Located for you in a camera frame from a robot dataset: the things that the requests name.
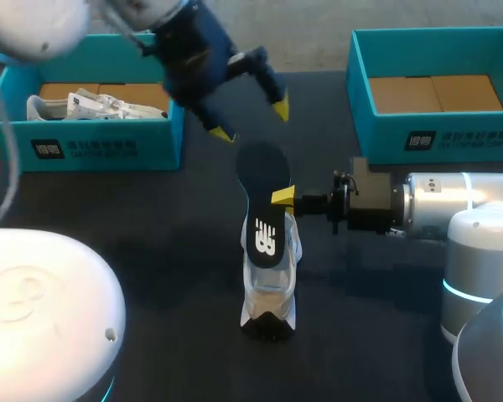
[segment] new balance logo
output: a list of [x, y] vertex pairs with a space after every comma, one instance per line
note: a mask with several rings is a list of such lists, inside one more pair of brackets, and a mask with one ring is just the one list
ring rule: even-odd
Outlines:
[[260, 253], [268, 255], [276, 254], [276, 240], [272, 237], [276, 235], [276, 228], [269, 224], [264, 224], [259, 219], [255, 219], [255, 246]]

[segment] white robot head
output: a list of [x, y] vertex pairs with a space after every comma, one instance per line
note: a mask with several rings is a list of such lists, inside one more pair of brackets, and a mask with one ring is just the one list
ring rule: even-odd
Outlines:
[[90, 27], [88, 0], [0, 0], [0, 53], [43, 61], [71, 51]]

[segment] black shoe insole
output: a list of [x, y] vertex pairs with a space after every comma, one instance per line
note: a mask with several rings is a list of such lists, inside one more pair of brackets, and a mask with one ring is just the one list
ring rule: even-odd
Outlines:
[[287, 158], [275, 145], [254, 142], [236, 157], [236, 173], [248, 197], [246, 251], [259, 268], [279, 264], [285, 251], [285, 206], [272, 205], [272, 193], [287, 188]]

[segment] logo on box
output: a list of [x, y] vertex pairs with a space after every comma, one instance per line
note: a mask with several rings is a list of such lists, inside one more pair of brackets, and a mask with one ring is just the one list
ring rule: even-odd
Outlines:
[[64, 159], [65, 155], [61, 150], [58, 140], [32, 140], [35, 155], [39, 159]]
[[433, 147], [434, 138], [436, 137], [435, 131], [410, 131], [405, 151], [428, 151]]

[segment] white shoe in box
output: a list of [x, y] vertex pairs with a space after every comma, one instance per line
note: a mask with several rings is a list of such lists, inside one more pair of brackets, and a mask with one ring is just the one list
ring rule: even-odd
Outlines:
[[126, 103], [81, 88], [63, 100], [44, 100], [32, 95], [28, 98], [26, 112], [28, 121], [165, 119], [167, 116], [165, 111], [156, 107]]

